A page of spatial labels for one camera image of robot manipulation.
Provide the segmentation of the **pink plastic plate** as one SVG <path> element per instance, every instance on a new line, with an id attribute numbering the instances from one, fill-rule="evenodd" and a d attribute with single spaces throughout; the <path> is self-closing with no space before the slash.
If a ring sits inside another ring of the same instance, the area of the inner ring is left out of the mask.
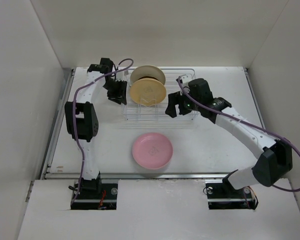
<path id="1" fill-rule="evenodd" d="M 162 169 L 171 161 L 173 145 L 163 134 L 148 132 L 140 135 L 132 145 L 135 162 L 148 170 Z"/>

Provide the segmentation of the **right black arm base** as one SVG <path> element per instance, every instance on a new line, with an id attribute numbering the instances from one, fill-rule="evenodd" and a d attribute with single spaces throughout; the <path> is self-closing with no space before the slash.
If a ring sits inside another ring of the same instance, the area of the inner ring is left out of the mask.
<path id="1" fill-rule="evenodd" d="M 230 189 L 221 182 L 208 182 L 202 190 L 210 210 L 256 210 L 259 200 L 250 186 Z"/>

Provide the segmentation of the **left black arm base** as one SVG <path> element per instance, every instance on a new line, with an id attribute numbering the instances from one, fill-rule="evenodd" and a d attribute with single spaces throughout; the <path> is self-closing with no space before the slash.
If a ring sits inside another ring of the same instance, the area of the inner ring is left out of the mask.
<path id="1" fill-rule="evenodd" d="M 82 180 L 78 196 L 76 191 L 78 184 L 69 186 L 73 190 L 72 201 L 70 203 L 71 210 L 116 210 L 118 184 L 102 183 L 97 179 Z"/>

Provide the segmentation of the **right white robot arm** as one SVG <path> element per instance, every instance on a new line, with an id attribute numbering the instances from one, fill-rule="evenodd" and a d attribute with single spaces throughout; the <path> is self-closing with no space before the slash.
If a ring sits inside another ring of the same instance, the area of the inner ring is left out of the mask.
<path id="1" fill-rule="evenodd" d="M 256 158 L 255 165 L 237 169 L 223 178 L 221 190 L 225 196 L 233 197 L 240 189 L 251 185 L 271 187 L 292 169 L 291 146 L 245 121 L 224 98 L 214 97 L 205 79 L 183 82 L 183 77 L 179 76 L 176 82 L 180 91 L 168 95 L 166 115 L 175 118 L 178 114 L 199 112 L 232 134 Z"/>

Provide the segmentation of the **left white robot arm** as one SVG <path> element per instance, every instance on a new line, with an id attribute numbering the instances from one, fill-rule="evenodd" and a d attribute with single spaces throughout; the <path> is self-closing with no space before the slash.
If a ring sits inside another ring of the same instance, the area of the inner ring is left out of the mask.
<path id="1" fill-rule="evenodd" d="M 100 171 L 93 150 L 99 121 L 93 100 L 104 89 L 108 100 L 125 105 L 127 81 L 119 75 L 124 75 L 133 63 L 131 58 L 126 58 L 115 65 L 111 59 L 103 57 L 99 64 L 91 64 L 86 71 L 85 84 L 76 89 L 73 100 L 64 105 L 66 130 L 75 140 L 82 156 L 78 184 L 73 188 L 76 195 L 85 192 L 93 199 L 101 195 L 102 186 L 96 182 Z"/>

